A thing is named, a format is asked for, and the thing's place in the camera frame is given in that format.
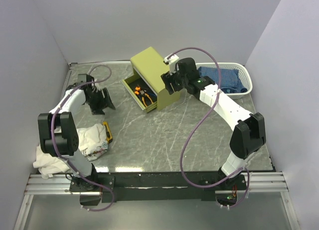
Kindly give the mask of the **green metal drawer cabinet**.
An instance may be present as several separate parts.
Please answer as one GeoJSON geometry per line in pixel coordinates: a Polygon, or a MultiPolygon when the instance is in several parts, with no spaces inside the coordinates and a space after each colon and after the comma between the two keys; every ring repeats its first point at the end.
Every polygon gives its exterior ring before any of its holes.
{"type": "Polygon", "coordinates": [[[170,95],[165,89],[160,76],[168,72],[169,67],[164,64],[163,57],[153,47],[136,54],[130,62],[133,74],[123,79],[122,84],[143,111],[146,113],[155,109],[160,111],[179,100],[179,92],[170,95]],[[134,93],[137,85],[149,93],[153,104],[144,106],[140,96],[134,93]]]}

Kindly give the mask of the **yellow black pliers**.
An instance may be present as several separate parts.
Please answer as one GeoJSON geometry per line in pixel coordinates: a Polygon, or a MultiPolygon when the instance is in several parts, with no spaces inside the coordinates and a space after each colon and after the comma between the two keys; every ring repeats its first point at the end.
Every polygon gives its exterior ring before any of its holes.
{"type": "Polygon", "coordinates": [[[149,93],[147,92],[140,92],[139,96],[145,107],[148,107],[149,105],[154,103],[149,93]]]}

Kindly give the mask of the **yellow utility knife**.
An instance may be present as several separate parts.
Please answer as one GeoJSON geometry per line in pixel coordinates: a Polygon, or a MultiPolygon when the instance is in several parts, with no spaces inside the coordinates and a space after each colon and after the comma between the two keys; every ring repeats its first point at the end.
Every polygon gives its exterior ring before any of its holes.
{"type": "Polygon", "coordinates": [[[105,130],[106,130],[106,141],[108,143],[111,143],[113,141],[113,137],[112,137],[109,125],[106,121],[104,121],[102,125],[105,127],[105,130]]]}

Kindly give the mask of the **orange black pliers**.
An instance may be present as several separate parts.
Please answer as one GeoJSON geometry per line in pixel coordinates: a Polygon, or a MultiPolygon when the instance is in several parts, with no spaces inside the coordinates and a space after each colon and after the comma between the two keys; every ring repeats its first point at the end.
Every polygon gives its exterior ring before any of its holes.
{"type": "Polygon", "coordinates": [[[134,93],[135,93],[136,95],[142,96],[142,97],[145,97],[145,96],[148,95],[148,94],[147,94],[147,91],[144,90],[144,89],[142,89],[139,85],[137,85],[137,86],[135,87],[134,93]]]}

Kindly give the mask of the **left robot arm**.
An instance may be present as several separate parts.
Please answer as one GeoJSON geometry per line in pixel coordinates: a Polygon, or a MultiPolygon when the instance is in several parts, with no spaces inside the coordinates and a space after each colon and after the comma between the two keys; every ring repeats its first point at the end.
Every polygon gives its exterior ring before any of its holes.
{"type": "Polygon", "coordinates": [[[73,181],[87,191],[101,187],[97,171],[79,150],[79,137],[73,113],[87,104],[93,115],[104,115],[104,109],[115,109],[107,88],[99,88],[89,74],[78,75],[62,100],[48,113],[38,116],[40,147],[43,153],[57,157],[73,173],[73,181]]]}

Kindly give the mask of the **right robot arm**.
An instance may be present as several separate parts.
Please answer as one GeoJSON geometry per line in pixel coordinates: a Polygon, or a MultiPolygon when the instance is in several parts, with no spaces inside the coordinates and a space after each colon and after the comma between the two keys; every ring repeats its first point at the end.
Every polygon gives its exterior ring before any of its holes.
{"type": "Polygon", "coordinates": [[[233,131],[229,143],[231,152],[218,171],[218,182],[209,185],[230,189],[236,183],[235,176],[244,170],[248,158],[266,143],[264,117],[234,102],[221,90],[220,82],[215,83],[208,76],[201,77],[194,59],[180,59],[170,54],[163,62],[169,66],[169,71],[161,76],[169,94],[186,89],[210,106],[211,111],[221,116],[233,131]]]}

